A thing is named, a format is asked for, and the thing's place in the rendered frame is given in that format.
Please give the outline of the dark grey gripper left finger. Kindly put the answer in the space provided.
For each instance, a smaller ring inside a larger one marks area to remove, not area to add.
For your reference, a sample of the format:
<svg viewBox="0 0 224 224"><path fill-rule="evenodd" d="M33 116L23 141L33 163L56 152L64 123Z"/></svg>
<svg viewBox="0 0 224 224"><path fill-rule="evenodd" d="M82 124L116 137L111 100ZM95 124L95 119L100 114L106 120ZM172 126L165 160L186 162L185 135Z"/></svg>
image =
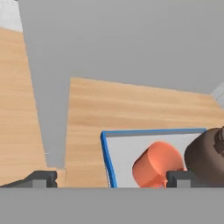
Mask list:
<svg viewBox="0 0 224 224"><path fill-rule="evenodd" d="M56 171L34 171L26 178L0 185L0 188L57 188Z"/></svg>

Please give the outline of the dark brown kettle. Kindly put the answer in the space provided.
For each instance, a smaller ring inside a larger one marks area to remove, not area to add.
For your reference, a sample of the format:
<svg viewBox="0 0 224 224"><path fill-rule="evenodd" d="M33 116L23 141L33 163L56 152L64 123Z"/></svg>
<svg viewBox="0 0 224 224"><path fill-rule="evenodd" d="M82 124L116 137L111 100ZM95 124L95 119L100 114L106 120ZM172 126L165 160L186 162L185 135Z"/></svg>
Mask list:
<svg viewBox="0 0 224 224"><path fill-rule="evenodd" d="M224 186L224 126L195 138L185 149L185 166L201 182Z"/></svg>

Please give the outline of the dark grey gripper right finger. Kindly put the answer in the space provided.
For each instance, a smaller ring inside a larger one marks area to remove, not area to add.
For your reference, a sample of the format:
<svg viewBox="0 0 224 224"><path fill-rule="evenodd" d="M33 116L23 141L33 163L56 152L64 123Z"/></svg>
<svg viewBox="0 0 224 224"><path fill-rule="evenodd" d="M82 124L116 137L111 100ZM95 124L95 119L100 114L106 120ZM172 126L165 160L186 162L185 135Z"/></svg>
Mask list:
<svg viewBox="0 0 224 224"><path fill-rule="evenodd" d="M195 188L209 187L209 184L202 182L189 171L168 171L166 173L167 187L172 188Z"/></svg>

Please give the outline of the blue-rimmed grey tray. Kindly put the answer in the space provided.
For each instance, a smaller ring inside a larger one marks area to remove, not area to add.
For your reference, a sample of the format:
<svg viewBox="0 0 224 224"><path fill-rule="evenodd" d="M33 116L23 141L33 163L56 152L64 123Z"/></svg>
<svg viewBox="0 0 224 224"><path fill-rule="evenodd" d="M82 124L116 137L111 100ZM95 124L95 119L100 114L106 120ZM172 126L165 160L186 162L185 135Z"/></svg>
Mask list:
<svg viewBox="0 0 224 224"><path fill-rule="evenodd" d="M205 131L205 128L104 130L101 148L108 186L138 188L132 175L132 165L149 145L163 141L184 156L186 147Z"/></svg>

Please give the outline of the orange cylindrical cup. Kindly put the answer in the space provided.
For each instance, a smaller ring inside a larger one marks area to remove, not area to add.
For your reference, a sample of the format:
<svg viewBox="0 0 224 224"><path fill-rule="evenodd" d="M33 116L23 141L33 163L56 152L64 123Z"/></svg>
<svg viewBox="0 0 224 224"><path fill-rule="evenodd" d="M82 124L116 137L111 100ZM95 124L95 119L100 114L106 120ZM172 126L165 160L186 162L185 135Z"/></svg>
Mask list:
<svg viewBox="0 0 224 224"><path fill-rule="evenodd" d="M181 154L166 142L148 146L132 166L132 175L139 187L166 188L168 171L185 169Z"/></svg>

